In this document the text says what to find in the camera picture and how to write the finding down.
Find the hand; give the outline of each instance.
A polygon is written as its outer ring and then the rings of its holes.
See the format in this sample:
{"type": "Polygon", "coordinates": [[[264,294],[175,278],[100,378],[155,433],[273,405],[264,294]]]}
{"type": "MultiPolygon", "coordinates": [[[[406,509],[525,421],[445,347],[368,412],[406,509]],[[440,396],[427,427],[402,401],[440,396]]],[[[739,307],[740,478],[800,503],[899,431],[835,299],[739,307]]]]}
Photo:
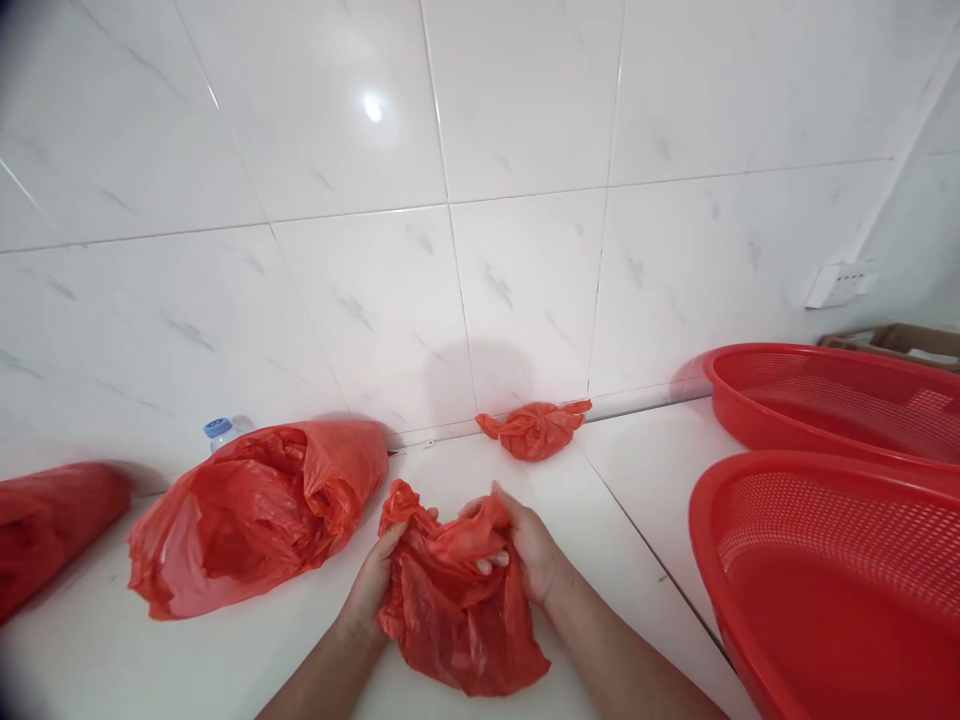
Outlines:
{"type": "MultiPolygon", "coordinates": [[[[551,591],[568,582],[572,573],[570,561],[537,513],[508,494],[497,482],[493,483],[493,493],[503,501],[510,512],[510,522],[513,525],[510,530],[511,539],[523,561],[523,589],[527,599],[543,605],[551,591]]],[[[486,499],[481,497],[468,502],[460,511],[460,517],[476,515],[486,499]]],[[[477,567],[481,572],[489,573],[492,569],[491,562],[495,565],[506,565],[509,559],[506,553],[501,552],[490,560],[478,560],[477,567]]]]}
{"type": "MultiPolygon", "coordinates": [[[[434,518],[439,511],[430,508],[427,512],[434,518]]],[[[383,603],[383,596],[390,584],[390,554],[407,529],[407,523],[397,523],[377,540],[367,555],[346,602],[337,617],[337,623],[348,632],[362,632],[376,640],[386,641],[386,633],[377,622],[377,613],[383,603]]]]}

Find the white countertop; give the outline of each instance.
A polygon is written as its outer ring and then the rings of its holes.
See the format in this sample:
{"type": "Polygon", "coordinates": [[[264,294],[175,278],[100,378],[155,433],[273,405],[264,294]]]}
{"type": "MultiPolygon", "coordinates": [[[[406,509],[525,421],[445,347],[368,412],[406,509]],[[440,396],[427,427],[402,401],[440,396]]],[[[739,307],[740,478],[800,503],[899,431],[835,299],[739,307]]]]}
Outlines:
{"type": "Polygon", "coordinates": [[[746,448],[720,426],[710,403],[707,397],[588,423],[574,442],[719,639],[690,543],[690,494],[707,468],[746,448]]]}
{"type": "MultiPolygon", "coordinates": [[[[409,448],[388,481],[408,480],[426,504],[454,517],[498,479],[534,507],[557,542],[620,615],[731,717],[757,717],[716,644],[576,446],[520,463],[473,435],[409,448]]],[[[386,483],[353,541],[319,570],[271,593],[200,618],[155,622],[126,589],[124,537],[141,501],[39,602],[4,632],[13,676],[31,688],[34,716],[70,720],[249,720],[286,680],[338,612],[374,542],[386,483]]],[[[535,631],[550,672],[510,698],[468,699],[409,669],[391,645],[357,708],[361,718],[593,717],[586,690],[546,620],[535,631]]]]}

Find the red plastic bag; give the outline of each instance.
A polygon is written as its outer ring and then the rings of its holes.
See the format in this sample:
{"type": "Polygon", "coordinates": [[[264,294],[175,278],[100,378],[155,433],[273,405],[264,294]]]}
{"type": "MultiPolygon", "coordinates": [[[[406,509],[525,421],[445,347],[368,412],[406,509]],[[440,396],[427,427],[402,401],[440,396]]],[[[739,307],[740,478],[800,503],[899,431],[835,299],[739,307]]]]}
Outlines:
{"type": "Polygon", "coordinates": [[[0,483],[0,623],[129,508],[126,478],[100,463],[0,483]]]}
{"type": "Polygon", "coordinates": [[[130,531],[131,590],[150,617],[211,612],[320,567],[387,474],[373,422],[256,430],[181,477],[130,531]]]}
{"type": "Polygon", "coordinates": [[[550,661],[533,638],[521,560],[500,498],[491,495],[473,517],[440,525],[407,483],[394,480],[380,535],[408,519],[377,616],[407,665],[470,696],[511,695],[546,675],[550,661]],[[477,569],[476,560],[504,549],[507,567],[489,575],[477,569]]]}
{"type": "Polygon", "coordinates": [[[505,423],[481,413],[480,429],[503,445],[517,460],[537,462],[556,455],[573,440],[573,431],[583,425],[583,413],[593,407],[589,400],[558,408],[552,403],[530,403],[510,413],[505,423]]]}

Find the electrical outlet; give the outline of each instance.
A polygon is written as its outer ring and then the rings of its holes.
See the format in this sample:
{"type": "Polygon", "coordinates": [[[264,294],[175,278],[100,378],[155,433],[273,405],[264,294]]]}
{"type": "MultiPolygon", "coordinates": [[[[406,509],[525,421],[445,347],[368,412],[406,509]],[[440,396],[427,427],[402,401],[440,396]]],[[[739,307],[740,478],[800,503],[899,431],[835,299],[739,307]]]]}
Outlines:
{"type": "Polygon", "coordinates": [[[878,278],[868,262],[824,265],[807,296],[806,306],[817,309],[846,305],[858,295],[869,295],[878,278]]]}

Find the red plastic basket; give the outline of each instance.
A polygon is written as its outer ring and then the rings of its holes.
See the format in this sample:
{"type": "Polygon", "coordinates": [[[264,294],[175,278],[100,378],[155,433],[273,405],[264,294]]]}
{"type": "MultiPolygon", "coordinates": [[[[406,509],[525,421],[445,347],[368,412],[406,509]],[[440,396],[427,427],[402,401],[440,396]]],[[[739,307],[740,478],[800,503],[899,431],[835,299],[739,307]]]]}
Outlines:
{"type": "Polygon", "coordinates": [[[694,554],[765,718],[960,717],[960,497],[943,487],[783,451],[700,478],[694,554]]]}
{"type": "Polygon", "coordinates": [[[776,343],[714,350],[705,372],[717,420],[752,450],[821,452],[960,478],[960,376],[776,343]]]}

